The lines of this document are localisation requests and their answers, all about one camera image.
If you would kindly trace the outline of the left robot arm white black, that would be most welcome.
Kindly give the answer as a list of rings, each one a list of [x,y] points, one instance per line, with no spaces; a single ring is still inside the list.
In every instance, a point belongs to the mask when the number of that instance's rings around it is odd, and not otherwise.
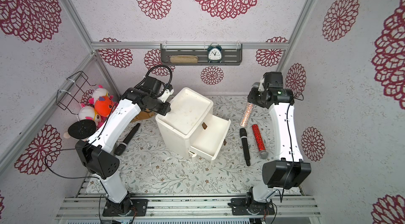
[[[101,128],[87,141],[76,144],[81,163],[100,180],[110,202],[120,204],[129,194],[120,179],[120,161],[112,154],[119,136],[142,111],[150,110],[160,115],[170,112],[170,104],[166,100],[173,93],[170,84],[160,94],[155,94],[152,90],[146,91],[144,87],[127,89]]]

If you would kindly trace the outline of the white drawer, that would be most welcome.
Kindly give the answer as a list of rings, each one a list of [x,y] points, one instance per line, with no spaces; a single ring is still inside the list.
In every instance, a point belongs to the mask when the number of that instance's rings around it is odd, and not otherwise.
[[[201,124],[202,131],[189,148],[189,157],[194,160],[200,156],[213,163],[223,146],[230,125],[231,120],[209,114]]]

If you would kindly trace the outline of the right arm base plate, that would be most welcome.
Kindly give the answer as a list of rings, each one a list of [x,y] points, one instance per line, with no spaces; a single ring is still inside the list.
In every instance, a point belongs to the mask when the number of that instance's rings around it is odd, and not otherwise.
[[[228,206],[230,206],[234,216],[275,214],[275,208],[271,202],[260,203],[247,198],[232,198]]]

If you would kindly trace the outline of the red glitter microphone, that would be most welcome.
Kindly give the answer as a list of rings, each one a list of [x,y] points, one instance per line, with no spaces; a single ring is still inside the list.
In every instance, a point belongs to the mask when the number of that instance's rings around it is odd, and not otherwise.
[[[268,152],[267,152],[267,150],[265,148],[265,144],[264,144],[264,141],[262,139],[262,135],[261,135],[261,132],[260,132],[260,129],[259,129],[258,125],[253,124],[252,125],[252,130],[253,130],[253,134],[254,134],[254,137],[255,137],[256,145],[258,147],[259,157],[261,159],[263,159],[263,160],[267,159],[269,154],[268,154]]]

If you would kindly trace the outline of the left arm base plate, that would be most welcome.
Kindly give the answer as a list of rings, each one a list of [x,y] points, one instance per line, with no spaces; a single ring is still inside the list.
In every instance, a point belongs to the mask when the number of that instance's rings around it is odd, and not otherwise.
[[[122,203],[114,203],[107,199],[103,217],[143,217],[146,215],[149,201],[147,199],[124,199]]]

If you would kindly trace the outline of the white three-drawer cabinet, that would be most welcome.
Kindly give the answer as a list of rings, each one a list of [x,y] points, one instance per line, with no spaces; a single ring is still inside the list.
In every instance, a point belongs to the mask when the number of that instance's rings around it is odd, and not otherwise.
[[[157,115],[158,129],[166,148],[185,159],[193,142],[203,130],[202,124],[213,112],[214,102],[190,88],[183,88],[171,101],[171,111]]]

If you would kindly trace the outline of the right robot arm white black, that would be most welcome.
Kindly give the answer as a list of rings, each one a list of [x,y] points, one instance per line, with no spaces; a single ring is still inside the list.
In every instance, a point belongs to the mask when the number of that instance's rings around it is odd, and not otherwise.
[[[294,96],[283,86],[280,72],[268,72],[255,83],[247,98],[249,103],[269,110],[275,136],[275,158],[263,164],[263,182],[252,187],[246,199],[248,207],[265,206],[278,193],[297,188],[312,169],[298,147],[294,125]]]

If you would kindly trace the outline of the silver glitter microphone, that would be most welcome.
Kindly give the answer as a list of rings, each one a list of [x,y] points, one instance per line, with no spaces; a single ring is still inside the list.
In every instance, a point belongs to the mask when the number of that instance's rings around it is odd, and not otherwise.
[[[242,128],[246,128],[248,126],[248,122],[249,122],[250,116],[253,112],[253,109],[254,109],[254,104],[247,102],[245,109],[243,111],[243,116],[242,116],[240,124],[239,124]]]

